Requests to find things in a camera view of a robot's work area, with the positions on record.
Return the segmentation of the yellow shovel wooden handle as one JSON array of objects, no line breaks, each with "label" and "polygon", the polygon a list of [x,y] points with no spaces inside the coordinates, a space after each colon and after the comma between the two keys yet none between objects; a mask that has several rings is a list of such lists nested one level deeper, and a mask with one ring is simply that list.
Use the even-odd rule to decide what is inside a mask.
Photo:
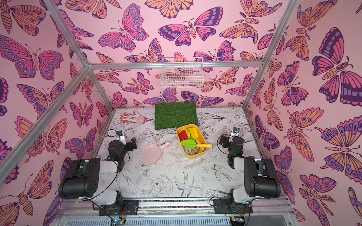
[{"label": "yellow shovel wooden handle", "polygon": [[196,128],[189,128],[188,131],[193,139],[197,139],[199,137],[198,130]]}]

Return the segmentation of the yellow plastic storage box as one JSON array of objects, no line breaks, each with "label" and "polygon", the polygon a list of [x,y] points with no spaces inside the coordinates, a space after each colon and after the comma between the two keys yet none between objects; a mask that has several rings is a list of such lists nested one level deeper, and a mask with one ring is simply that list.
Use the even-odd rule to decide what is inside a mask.
[{"label": "yellow plastic storage box", "polygon": [[195,124],[182,126],[176,131],[183,153],[189,159],[197,158],[206,153],[208,149],[213,148],[204,139],[199,127]]}]

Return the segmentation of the green shovel yellow handle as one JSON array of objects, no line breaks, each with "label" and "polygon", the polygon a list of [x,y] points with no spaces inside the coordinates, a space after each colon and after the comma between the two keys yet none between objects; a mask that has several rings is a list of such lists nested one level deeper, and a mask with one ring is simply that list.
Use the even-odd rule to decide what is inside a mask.
[{"label": "green shovel yellow handle", "polygon": [[181,144],[188,149],[195,149],[196,147],[213,148],[212,144],[198,144],[196,141],[192,139],[181,141]]}]

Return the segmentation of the red shovel wooden handle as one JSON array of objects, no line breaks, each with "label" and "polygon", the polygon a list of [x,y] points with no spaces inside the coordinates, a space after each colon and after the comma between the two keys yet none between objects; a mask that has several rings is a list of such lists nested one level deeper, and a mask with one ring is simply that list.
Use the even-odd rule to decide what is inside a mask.
[{"label": "red shovel wooden handle", "polygon": [[184,141],[184,140],[188,140],[188,139],[189,139],[189,136],[188,136],[186,130],[181,130],[181,131],[178,133],[178,137],[179,137],[179,140],[180,140],[180,141]]}]

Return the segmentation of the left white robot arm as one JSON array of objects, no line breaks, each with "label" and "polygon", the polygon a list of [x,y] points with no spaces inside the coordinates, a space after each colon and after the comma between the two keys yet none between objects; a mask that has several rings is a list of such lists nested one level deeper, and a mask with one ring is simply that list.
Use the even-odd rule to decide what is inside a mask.
[{"label": "left white robot arm", "polygon": [[135,137],[127,143],[113,140],[108,144],[107,159],[72,161],[58,188],[59,196],[91,202],[98,206],[100,216],[136,215],[139,202],[124,201],[121,192],[111,188],[124,168],[125,156],[135,149]]}]

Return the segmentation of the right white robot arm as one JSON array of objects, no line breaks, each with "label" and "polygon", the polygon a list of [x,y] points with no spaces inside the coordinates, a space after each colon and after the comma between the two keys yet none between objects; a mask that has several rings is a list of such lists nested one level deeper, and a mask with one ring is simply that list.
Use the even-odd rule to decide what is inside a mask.
[{"label": "right white robot arm", "polygon": [[236,135],[221,135],[217,146],[228,149],[227,163],[231,169],[242,172],[241,187],[231,189],[226,198],[211,198],[210,205],[216,214],[252,213],[252,202],[258,199],[279,198],[281,187],[272,160],[244,157],[245,140]]}]

